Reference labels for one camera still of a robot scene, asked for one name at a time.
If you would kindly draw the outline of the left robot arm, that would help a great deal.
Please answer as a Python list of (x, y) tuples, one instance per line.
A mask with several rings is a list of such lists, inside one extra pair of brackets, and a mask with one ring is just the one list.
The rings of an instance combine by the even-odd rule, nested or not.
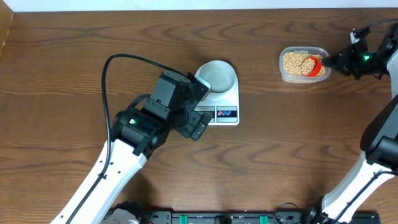
[(191, 73), (165, 70), (150, 95), (114, 118), (109, 139), (90, 173), (54, 223), (100, 223), (124, 186), (176, 130), (198, 140), (211, 118), (195, 111), (211, 85)]

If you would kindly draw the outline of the red measuring scoop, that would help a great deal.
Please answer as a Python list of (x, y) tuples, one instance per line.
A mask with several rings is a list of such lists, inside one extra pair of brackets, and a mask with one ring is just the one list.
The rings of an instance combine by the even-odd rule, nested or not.
[(315, 77), (322, 69), (322, 61), (314, 56), (310, 56), (301, 64), (301, 74), (306, 77)]

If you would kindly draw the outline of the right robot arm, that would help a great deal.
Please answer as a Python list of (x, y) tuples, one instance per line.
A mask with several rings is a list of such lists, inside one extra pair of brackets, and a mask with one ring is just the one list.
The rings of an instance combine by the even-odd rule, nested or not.
[(360, 156), (338, 186), (320, 198), (308, 223), (349, 223), (358, 207), (384, 182), (397, 176), (397, 19), (390, 19), (384, 38), (374, 52), (368, 50), (370, 27), (350, 33), (351, 43), (324, 58), (324, 66), (360, 79), (383, 75), (391, 80), (391, 101), (362, 135)]

